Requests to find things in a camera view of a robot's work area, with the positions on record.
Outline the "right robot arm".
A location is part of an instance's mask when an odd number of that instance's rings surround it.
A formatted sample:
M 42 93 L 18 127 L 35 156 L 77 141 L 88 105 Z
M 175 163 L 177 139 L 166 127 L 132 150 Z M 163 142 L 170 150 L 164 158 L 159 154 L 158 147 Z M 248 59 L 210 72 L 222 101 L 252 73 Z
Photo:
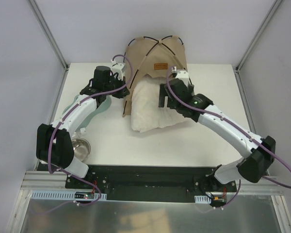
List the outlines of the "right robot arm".
M 241 155 L 241 159 L 227 165 L 219 165 L 209 175 L 209 187 L 222 190 L 226 183 L 245 179 L 257 183 L 274 162 L 276 141 L 262 138 L 225 116 L 221 110 L 203 94 L 194 94 L 194 85 L 180 79 L 160 85 L 159 107 L 167 106 L 186 118 L 192 119 L 217 133 Z

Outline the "beige fabric pet tent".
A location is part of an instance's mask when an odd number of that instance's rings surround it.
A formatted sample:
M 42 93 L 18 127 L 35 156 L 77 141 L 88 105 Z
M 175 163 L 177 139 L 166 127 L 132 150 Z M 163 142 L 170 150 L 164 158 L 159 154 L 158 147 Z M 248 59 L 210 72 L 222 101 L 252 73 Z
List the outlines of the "beige fabric pet tent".
M 166 76 L 170 66 L 187 69 L 185 46 L 176 35 L 162 39 L 150 36 L 134 38 L 128 43 L 124 55 L 126 58 L 123 61 L 130 60 L 133 72 L 127 71 L 127 76 L 132 75 L 132 80 L 127 86 L 130 94 L 124 98 L 123 117 L 131 114 L 132 94 L 145 75 L 156 79 Z

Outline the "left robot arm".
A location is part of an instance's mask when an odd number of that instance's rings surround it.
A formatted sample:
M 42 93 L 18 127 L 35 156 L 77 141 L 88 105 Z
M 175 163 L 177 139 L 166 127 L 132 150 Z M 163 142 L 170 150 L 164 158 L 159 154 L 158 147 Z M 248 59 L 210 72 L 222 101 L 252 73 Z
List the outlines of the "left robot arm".
M 93 177 L 89 166 L 75 156 L 72 136 L 109 95 L 122 99 L 129 94 L 125 86 L 126 68 L 126 64 L 117 62 L 111 67 L 97 66 L 89 83 L 63 115 L 37 129 L 36 157 L 46 162 L 49 168 L 61 168 L 77 176 L 76 183 L 83 189 L 92 185 Z

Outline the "steel pet bowl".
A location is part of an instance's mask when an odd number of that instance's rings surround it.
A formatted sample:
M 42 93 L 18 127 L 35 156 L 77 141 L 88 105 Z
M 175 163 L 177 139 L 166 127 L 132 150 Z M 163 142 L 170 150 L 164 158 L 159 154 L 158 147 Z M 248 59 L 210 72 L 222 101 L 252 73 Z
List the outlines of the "steel pet bowl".
M 75 157 L 84 162 L 91 152 L 90 143 L 83 138 L 75 138 L 72 140 L 72 146 Z

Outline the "white fluffy cushion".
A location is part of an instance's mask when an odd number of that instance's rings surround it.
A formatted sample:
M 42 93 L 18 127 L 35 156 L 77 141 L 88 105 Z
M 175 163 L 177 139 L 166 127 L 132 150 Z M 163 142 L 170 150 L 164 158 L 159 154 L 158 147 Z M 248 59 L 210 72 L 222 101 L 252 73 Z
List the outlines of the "white fluffy cushion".
M 175 110 L 158 107 L 162 83 L 165 83 L 165 78 L 152 78 L 149 75 L 145 75 L 137 83 L 131 103 L 131 128 L 134 131 L 145 133 L 186 121 L 186 118 Z

